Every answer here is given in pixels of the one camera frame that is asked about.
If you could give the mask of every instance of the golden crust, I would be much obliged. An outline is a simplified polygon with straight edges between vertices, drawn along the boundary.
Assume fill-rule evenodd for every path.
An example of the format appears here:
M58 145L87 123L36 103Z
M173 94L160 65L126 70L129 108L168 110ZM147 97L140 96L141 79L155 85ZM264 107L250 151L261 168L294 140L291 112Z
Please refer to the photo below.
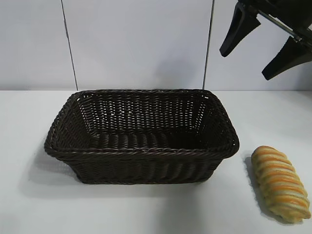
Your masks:
M291 223L311 218L307 191L284 153L270 146L260 146L252 154L252 164L273 213Z

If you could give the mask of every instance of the pastry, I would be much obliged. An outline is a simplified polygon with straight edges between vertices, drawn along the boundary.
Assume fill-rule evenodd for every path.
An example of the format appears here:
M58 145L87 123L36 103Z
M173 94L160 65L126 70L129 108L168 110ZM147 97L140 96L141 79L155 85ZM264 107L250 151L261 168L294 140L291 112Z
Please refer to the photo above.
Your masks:
M260 146L252 154L252 164L270 211L290 223L311 218L307 191L284 153Z

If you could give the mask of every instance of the white wall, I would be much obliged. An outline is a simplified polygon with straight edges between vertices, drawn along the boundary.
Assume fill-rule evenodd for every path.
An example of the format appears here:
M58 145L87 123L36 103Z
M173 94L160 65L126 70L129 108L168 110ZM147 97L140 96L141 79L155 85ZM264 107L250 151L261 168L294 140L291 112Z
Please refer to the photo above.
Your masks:
M215 2L205 88L312 90L312 63L263 78L288 35L261 16L259 28L220 55L236 2ZM211 3L64 0L79 88L201 88ZM76 88L60 0L2 1L0 30L0 90Z
M261 72L285 44L288 34L258 16L262 23L226 58L219 52L237 0L216 0L205 88L208 90L312 90L312 62L271 81Z
M65 0L79 89L202 88L211 0Z
M0 1L0 90L75 89L59 0Z

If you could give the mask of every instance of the basket rim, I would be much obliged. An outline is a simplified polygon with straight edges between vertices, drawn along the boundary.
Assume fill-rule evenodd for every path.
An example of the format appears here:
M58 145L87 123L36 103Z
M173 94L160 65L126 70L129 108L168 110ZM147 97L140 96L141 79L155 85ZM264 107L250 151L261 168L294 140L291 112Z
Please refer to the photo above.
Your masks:
M64 154L86 154L86 155L92 155L92 154L141 154L141 153L166 153L168 155L170 154L180 154L180 153L195 153L194 156L196 156L196 153L200 154L214 154L214 153L228 153L228 157L223 158L229 158L232 157L235 153L237 153L239 149L239 139L236 134L236 131L234 127L232 126L232 133L229 134L228 143L223 144L217 147L210 147L207 149L174 149L174 148L59 148L55 147L53 144L53 141L55 139L55 126L57 126L60 122L60 120L68 114L68 111L70 110L72 104L74 101L79 99L84 94L105 94L105 93L125 93L125 94L146 94L146 93L194 93L198 95L209 95L213 96L216 99L217 96L214 95L211 91L203 90L203 89L98 89L98 90L83 90L76 93L73 93L70 95L70 97L67 99L66 103L63 105L61 110L59 111L58 115L54 119L46 141L44 143L44 148L46 151L49 151L51 153L64 153Z

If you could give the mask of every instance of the bread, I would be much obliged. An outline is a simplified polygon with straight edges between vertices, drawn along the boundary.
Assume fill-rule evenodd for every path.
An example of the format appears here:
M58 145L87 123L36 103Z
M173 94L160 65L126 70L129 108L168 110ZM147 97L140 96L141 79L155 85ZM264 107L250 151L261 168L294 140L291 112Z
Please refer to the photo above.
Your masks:
M252 164L270 211L290 223L311 218L307 191L284 153L260 146L252 154Z

